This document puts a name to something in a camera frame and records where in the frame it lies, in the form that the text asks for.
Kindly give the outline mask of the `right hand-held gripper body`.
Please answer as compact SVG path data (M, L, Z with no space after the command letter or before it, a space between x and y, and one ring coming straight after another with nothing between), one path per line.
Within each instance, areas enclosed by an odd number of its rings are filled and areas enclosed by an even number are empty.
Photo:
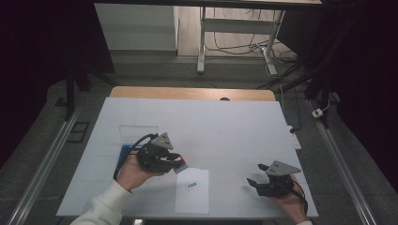
M265 197L283 197L288 195L294 187L290 175L300 172L300 168L274 160L265 171L268 176L268 182L265 184L264 189L259 190L259 195Z

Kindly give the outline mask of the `blue ink pad box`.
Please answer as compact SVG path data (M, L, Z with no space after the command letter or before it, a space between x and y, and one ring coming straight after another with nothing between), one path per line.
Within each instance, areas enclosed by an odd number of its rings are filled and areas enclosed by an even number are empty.
M132 151L139 151L141 148L142 148L141 145L134 146L134 145L132 145L132 144L124 144L124 145L121 147L117 165L120 166L120 165L124 162L125 158L126 158Z

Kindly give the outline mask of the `person's left hand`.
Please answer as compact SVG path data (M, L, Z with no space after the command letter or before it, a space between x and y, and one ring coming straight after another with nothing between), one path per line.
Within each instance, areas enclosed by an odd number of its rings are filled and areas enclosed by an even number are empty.
M116 182L126 191L141 186L147 179L162 176L162 172L147 172L139 164L136 154L129 154L122 165Z

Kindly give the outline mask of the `red and grey stamp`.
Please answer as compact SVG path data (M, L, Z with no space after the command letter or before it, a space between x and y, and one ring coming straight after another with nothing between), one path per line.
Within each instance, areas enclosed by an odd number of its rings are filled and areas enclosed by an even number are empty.
M186 163L183 157L178 157L174 160L173 170L175 174L179 174L188 168L188 164Z

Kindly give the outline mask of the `dark curtain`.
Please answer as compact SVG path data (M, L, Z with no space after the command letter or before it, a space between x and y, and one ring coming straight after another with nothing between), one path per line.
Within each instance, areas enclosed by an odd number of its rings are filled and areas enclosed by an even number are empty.
M287 11L279 39L315 68L349 28L326 68L337 112L398 192L398 0L321 0L329 11Z
M0 168L74 70L115 71L96 0L0 0Z

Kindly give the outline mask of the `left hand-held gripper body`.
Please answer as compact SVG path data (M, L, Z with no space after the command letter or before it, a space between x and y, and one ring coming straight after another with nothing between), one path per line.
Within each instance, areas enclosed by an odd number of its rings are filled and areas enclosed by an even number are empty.
M167 173L167 164L173 163L170 155L174 147L168 137L168 133L154 134L151 139L142 146L136 154L140 166L151 173Z

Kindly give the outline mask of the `white paper sheet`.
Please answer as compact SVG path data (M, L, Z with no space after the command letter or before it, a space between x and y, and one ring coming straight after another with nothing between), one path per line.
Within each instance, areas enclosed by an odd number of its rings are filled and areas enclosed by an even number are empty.
M176 213L209 213L209 170L188 168L177 175Z

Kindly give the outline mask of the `white table cover sheet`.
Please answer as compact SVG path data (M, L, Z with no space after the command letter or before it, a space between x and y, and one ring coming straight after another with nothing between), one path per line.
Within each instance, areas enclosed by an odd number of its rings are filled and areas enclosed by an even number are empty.
M133 192L127 218L266 219L283 212L246 178L264 183L258 164L279 160L298 167L281 107L276 101L171 100L108 97L70 182L58 214L77 217L113 179L123 141L120 129L139 140L167 132L188 168L209 170L209 213L176 213L177 175L152 177Z

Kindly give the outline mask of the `aluminium floor rail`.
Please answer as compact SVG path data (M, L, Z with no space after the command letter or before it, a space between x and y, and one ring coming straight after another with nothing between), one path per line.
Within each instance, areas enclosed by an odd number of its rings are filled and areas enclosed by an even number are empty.
M43 188L45 181L47 180L54 163L56 162L70 131L78 118L83 104L80 102L75 111L71 114L68 121L63 122L60 130L56 133L56 136L48 148L43 160L40 162L38 169L33 175L30 183L25 189L21 199L17 203L14 211L12 212L10 219L6 225L24 225L36 199L38 198L41 189Z
M351 197L352 203L354 204L360 220L363 225L377 225L376 218L372 212L369 203L367 203L360 187L357 185L352 172L346 164L340 149L335 142L330 130L324 126L324 124L315 118L316 126L324 140L326 147L329 150L329 154L333 160L338 174L344 183L345 189Z

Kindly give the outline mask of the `person's right hand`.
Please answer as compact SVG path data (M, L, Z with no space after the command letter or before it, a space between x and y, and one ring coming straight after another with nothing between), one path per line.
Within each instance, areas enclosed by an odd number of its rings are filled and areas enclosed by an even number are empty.
M291 174L290 177L294 182L294 190L297 194L289 193L286 196L280 198L272 197L271 199L279 206L285 215L297 225L300 222L310 219L306 216L304 202L301 199L301 197L304 196L304 192L296 177L293 174Z

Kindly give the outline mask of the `black floor frame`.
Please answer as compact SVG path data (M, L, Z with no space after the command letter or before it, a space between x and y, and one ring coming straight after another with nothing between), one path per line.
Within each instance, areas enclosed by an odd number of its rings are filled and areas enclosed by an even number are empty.
M89 122L75 122L69 136L67 138L68 143L82 143L84 137L88 131Z

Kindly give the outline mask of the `white desk frame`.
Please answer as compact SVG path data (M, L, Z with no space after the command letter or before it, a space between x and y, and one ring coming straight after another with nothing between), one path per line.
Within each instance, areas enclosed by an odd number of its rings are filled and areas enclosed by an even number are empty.
M261 47L260 51L264 56L268 73L271 76L277 75L277 69L272 63L270 54L282 23L283 15L284 10L276 10L272 21L207 18L207 8L201 7L197 73L203 74L205 71L205 34L206 32L213 32L268 35L268 44L266 47Z

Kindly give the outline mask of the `white cabinet panel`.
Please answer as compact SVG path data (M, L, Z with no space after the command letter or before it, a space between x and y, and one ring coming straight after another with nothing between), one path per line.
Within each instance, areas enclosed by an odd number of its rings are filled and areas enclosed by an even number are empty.
M176 51L178 7L95 5L110 50Z

